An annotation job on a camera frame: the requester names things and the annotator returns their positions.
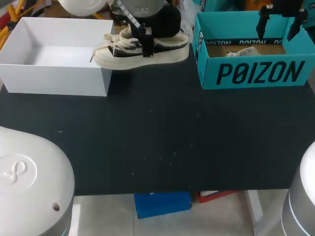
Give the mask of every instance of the white shoe sole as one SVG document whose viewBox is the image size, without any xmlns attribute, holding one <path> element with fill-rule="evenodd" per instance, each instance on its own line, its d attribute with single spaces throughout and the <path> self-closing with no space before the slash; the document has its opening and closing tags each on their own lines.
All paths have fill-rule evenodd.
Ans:
<svg viewBox="0 0 315 236">
<path fill-rule="evenodd" d="M 189 55 L 189 44 L 180 49 L 155 53 L 153 57 L 134 56 L 129 58 L 115 58 L 108 49 L 95 53 L 94 61 L 100 67 L 109 70 L 128 70 L 144 65 L 169 64 L 185 60 Z"/>
</svg>

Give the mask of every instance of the white box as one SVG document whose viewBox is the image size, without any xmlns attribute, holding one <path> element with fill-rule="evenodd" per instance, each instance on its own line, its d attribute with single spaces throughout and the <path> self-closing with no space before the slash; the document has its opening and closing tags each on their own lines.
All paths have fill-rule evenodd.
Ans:
<svg viewBox="0 0 315 236">
<path fill-rule="evenodd" d="M 0 52 L 9 92 L 106 96 L 112 71 L 90 63 L 113 21 L 25 17 Z"/>
</svg>

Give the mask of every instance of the shoelace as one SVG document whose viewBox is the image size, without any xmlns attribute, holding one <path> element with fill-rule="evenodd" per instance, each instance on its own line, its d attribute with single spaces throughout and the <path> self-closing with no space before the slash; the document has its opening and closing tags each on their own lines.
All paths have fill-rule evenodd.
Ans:
<svg viewBox="0 0 315 236">
<path fill-rule="evenodd" d="M 134 42 L 137 40 L 138 39 L 136 39 L 136 38 L 124 38 L 124 37 L 122 37 L 122 32 L 120 34 L 116 34 L 116 35 L 107 33 L 107 34 L 105 34 L 105 42 L 99 44 L 93 50 L 93 54 L 92 54 L 90 62 L 92 61 L 93 57 L 95 56 L 95 53 L 99 49 L 108 48 L 108 47 L 114 48 L 116 46 L 119 48 L 134 47 L 134 46 L 136 46 L 136 44 Z"/>
</svg>

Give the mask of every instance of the black tabletop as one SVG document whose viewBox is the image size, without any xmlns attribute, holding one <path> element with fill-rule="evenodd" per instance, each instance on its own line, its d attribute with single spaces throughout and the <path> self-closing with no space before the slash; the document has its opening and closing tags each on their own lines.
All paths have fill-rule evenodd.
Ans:
<svg viewBox="0 0 315 236">
<path fill-rule="evenodd" d="M 76 195 L 289 188 L 314 123 L 308 84 L 203 90 L 192 52 L 113 72 L 107 97 L 0 93 L 0 125 L 58 145 Z"/>
</svg>

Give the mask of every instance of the sneaker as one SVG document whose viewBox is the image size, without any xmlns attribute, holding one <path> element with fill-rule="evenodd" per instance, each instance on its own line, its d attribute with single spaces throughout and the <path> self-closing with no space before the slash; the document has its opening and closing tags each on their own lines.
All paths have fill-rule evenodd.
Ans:
<svg viewBox="0 0 315 236">
<path fill-rule="evenodd" d="M 106 34 L 105 41 L 94 48 L 92 58 L 98 66 L 111 70 L 128 70 L 151 64 L 176 63 L 189 55 L 189 37 L 181 31 L 169 38 L 154 39 L 154 54 L 143 57 L 142 47 L 131 29 L 118 35 Z"/>
<path fill-rule="evenodd" d="M 226 57 L 241 57 L 241 56 L 259 56 L 259 52 L 254 47 L 242 49 L 236 53 L 228 53 Z"/>
</svg>

